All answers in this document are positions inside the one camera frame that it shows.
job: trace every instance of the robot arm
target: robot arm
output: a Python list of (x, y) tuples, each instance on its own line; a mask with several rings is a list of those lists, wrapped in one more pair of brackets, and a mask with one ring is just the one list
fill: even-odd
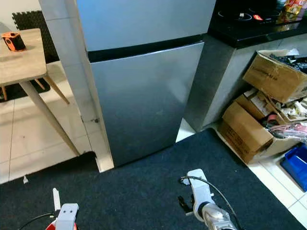
[[(206, 180), (201, 169), (189, 171), (187, 176), (194, 176)], [(195, 217), (199, 221), (204, 222), (209, 230), (237, 230), (229, 214), (219, 208), (212, 200), (208, 184), (197, 179), (184, 179), (181, 182), (185, 185), (190, 185), (193, 191), (193, 210), (189, 209), (182, 197), (178, 198), (180, 205), (184, 208), (187, 215), (193, 211)]]

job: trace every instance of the white wall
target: white wall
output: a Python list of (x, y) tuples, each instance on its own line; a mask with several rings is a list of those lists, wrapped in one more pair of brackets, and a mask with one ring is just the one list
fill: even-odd
[(40, 10), (38, 0), (2, 0), (0, 7), (0, 33), (16, 30), (12, 13)]

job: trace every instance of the black cable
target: black cable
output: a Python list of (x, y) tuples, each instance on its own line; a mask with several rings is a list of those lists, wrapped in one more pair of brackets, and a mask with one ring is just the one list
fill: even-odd
[(220, 196), (224, 199), (224, 201), (226, 202), (226, 204), (227, 204), (228, 207), (230, 208), (232, 214), (234, 215), (234, 218), (235, 218), (235, 220), (236, 220), (236, 224), (237, 224), (239, 230), (244, 230), (244, 228), (242, 228), (242, 226), (241, 226), (241, 223), (240, 223), (239, 219), (238, 219), (237, 216), (236, 216), (236, 213), (235, 213), (234, 209), (231, 207), (231, 205), (230, 205), (230, 203), (228, 202), (228, 200), (226, 199), (226, 197), (223, 195), (223, 193), (222, 193), (220, 190), (218, 190), (217, 187), (215, 187), (215, 186), (214, 186), (212, 183), (210, 183), (209, 181), (206, 181), (206, 180), (204, 180), (204, 179), (202, 179), (202, 178), (200, 178), (200, 177), (197, 177), (197, 176), (182, 176), (182, 177), (180, 178), (180, 181), (182, 181), (182, 180), (184, 180), (184, 179), (195, 179), (195, 180), (199, 180), (199, 181), (202, 181), (202, 182), (204, 182), (204, 183), (210, 185), (212, 188), (214, 188), (214, 189), (220, 194)]
[(54, 215), (54, 212), (49, 212), (49, 213), (45, 213), (45, 214), (43, 214), (43, 215), (34, 217), (34, 218), (31, 219), (30, 221), (28, 221), (28, 222), (26, 222), (24, 225), (22, 225), (18, 230), (23, 229), (25, 226), (27, 226), (29, 223), (33, 222), (34, 220), (37, 220), (37, 219), (40, 219), (40, 218), (46, 217), (46, 216), (53, 216), (53, 215)]

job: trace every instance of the freezer door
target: freezer door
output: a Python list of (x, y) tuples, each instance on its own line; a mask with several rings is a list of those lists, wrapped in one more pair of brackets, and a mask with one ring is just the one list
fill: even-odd
[(215, 0), (77, 0), (87, 51), (207, 32)]
[(202, 47), (91, 63), (115, 166), (176, 141)]

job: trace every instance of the dark gray rug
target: dark gray rug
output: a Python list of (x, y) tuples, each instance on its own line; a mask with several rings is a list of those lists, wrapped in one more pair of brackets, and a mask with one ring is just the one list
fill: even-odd
[[(186, 217), (177, 196), (190, 187), (177, 180), (203, 169), (227, 197), (246, 230), (305, 229), (213, 130), (205, 130), (139, 161), (99, 174), (94, 155), (86, 153), (0, 186), (0, 229), (17, 229), (37, 215), (53, 211), (52, 188), (61, 203), (78, 203), (81, 230), (204, 230)], [(216, 194), (213, 199), (226, 209)], [(48, 218), (25, 229), (45, 229)]]

